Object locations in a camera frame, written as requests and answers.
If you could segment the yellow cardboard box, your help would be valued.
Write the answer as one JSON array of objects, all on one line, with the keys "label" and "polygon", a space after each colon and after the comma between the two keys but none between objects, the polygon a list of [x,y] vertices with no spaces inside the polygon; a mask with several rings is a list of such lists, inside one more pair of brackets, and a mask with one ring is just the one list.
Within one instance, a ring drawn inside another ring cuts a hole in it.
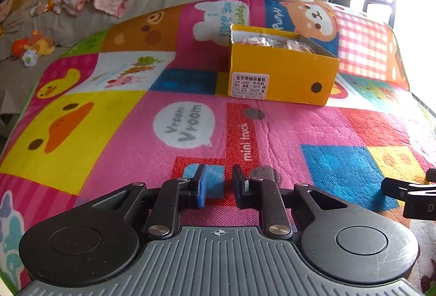
[{"label": "yellow cardboard box", "polygon": [[[237,44],[247,36],[294,39],[314,53]],[[324,106],[330,97],[339,59],[309,38],[294,32],[232,24],[228,95]]]}]

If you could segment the bagged bread with red tag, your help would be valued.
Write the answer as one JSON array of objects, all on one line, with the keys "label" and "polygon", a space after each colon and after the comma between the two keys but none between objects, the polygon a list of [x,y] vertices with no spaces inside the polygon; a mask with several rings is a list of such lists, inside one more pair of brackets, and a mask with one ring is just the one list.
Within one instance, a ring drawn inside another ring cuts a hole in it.
[{"label": "bagged bread with red tag", "polygon": [[297,52],[314,53],[314,50],[300,41],[294,39],[272,39],[263,35],[247,36],[242,40],[236,41],[237,44],[258,46],[258,47],[271,47],[278,49],[286,49]]}]

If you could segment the colourful cartoon play mat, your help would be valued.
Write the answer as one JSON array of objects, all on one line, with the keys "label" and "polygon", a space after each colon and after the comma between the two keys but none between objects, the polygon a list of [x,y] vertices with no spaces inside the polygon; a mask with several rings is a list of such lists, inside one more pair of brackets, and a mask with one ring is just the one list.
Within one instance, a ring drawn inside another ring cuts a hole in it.
[{"label": "colourful cartoon play mat", "polygon": [[[228,95],[232,24],[339,59],[326,105]],[[183,177],[205,165],[205,206]],[[236,206],[232,168],[259,182]],[[1,290],[15,295],[434,295],[435,121],[392,29],[314,0],[209,0],[104,29],[48,66],[1,157]]]}]

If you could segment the grey sofa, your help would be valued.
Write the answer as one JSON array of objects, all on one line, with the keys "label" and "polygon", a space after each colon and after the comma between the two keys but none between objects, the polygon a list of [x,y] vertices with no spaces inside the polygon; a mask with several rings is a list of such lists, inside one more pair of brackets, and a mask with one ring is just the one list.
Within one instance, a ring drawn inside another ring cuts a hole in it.
[{"label": "grey sofa", "polygon": [[55,46],[69,48],[121,21],[194,1],[205,0],[128,0],[126,11],[119,19],[97,11],[91,4],[87,4],[77,16],[47,12],[27,19],[18,31],[1,37],[1,113],[20,113],[37,79],[55,59],[55,55],[50,55],[47,61],[40,61],[32,69],[27,69],[21,61],[10,59],[13,42],[28,37],[34,29],[51,38]]}]

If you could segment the orange plush toy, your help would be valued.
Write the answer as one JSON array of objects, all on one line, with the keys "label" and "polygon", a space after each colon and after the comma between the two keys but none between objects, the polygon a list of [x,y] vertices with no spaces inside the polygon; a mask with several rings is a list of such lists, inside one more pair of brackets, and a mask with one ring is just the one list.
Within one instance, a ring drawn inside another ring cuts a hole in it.
[{"label": "orange plush toy", "polygon": [[34,29],[29,38],[21,38],[13,42],[10,53],[20,59],[25,67],[34,67],[41,56],[50,55],[54,51],[53,40]]}]

